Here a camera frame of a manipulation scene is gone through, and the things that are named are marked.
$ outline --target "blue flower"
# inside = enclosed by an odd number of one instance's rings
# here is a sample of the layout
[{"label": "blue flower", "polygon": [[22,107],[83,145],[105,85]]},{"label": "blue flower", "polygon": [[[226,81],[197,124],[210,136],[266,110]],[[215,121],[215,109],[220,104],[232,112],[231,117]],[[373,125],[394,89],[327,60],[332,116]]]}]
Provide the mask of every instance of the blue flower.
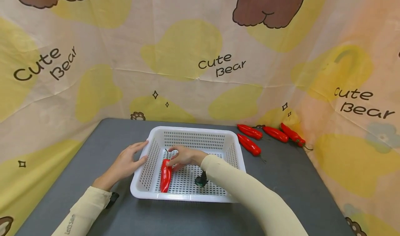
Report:
[{"label": "blue flower", "polygon": [[343,212],[346,217],[350,217],[351,215],[361,213],[359,209],[356,209],[352,204],[344,204],[343,205]]},{"label": "blue flower", "polygon": [[400,147],[400,135],[392,124],[370,123],[368,131],[365,139],[376,151],[387,154],[390,150]]}]

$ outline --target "gray table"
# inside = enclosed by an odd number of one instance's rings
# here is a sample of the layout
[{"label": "gray table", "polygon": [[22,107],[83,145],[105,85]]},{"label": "gray table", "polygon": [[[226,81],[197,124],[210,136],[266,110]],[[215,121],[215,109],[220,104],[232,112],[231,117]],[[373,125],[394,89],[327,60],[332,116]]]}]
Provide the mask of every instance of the gray table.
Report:
[{"label": "gray table", "polygon": [[[50,236],[72,205],[95,178],[113,163],[127,145],[147,139],[156,126],[214,128],[237,132],[232,126],[162,123],[105,119],[40,201],[17,236]],[[305,152],[272,139],[260,141],[263,157],[242,148],[246,171],[277,192],[295,212],[310,236],[353,236]],[[132,178],[114,186],[120,194],[110,210],[103,211],[89,236],[150,235],[264,235],[241,204],[140,200],[129,191]]]}]

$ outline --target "white plastic basket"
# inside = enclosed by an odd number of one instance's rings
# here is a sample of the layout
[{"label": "white plastic basket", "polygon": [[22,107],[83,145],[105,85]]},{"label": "white plastic basket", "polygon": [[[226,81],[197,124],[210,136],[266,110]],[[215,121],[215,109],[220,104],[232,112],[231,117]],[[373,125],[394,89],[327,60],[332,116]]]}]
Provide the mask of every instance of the white plastic basket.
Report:
[{"label": "white plastic basket", "polygon": [[[201,175],[197,166],[187,165],[173,172],[168,193],[160,192],[161,163],[166,159],[165,149],[183,145],[215,154],[235,168],[245,172],[242,150],[236,134],[232,131],[178,128],[159,126],[153,128],[140,157],[148,155],[147,162],[135,172],[131,193],[138,199],[181,200],[200,202],[227,202],[236,200],[224,189],[209,181],[205,187],[195,185],[194,179]],[[177,152],[170,152],[169,158]]]}]

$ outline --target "red chili pepper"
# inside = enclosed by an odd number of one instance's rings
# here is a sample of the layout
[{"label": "red chili pepper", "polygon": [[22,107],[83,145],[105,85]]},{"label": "red chili pepper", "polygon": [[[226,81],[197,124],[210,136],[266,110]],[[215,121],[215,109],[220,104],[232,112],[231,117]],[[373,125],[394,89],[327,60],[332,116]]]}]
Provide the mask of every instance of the red chili pepper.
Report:
[{"label": "red chili pepper", "polygon": [[169,159],[163,159],[161,164],[161,181],[160,181],[160,190],[161,192],[168,192],[169,183],[171,182],[172,177],[172,167],[168,167],[167,163]]},{"label": "red chili pepper", "polygon": [[263,137],[263,133],[258,131],[257,129],[254,129],[252,127],[249,127],[247,125],[243,124],[237,124],[237,128],[245,135],[254,138],[256,140],[260,140]]},{"label": "red chili pepper", "polygon": [[271,127],[263,127],[262,129],[264,130],[264,132],[267,135],[274,137],[278,141],[281,141],[284,143],[287,143],[289,141],[289,137],[286,134],[284,134],[284,132],[280,131],[279,129],[271,128]]},{"label": "red chili pepper", "polygon": [[295,143],[297,143],[297,145],[299,147],[305,147],[306,149],[308,149],[306,147],[306,141],[301,138],[301,136],[296,133],[295,131],[291,130],[288,126],[286,126],[284,123],[281,123],[281,128],[282,131],[287,134],[287,136],[289,136],[289,138],[294,141]]},{"label": "red chili pepper", "polygon": [[259,156],[261,154],[261,149],[249,138],[241,134],[237,134],[237,138],[239,139],[239,143],[253,156]]}]

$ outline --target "wrinkled fabric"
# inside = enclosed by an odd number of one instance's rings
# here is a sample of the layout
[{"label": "wrinkled fabric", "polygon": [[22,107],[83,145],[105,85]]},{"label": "wrinkled fabric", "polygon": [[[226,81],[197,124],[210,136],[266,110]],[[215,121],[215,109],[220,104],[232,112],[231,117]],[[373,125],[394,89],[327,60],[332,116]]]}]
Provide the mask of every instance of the wrinkled fabric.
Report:
[{"label": "wrinkled fabric", "polygon": [[355,234],[400,235],[398,0],[0,6],[3,235],[108,117],[284,122]]}]

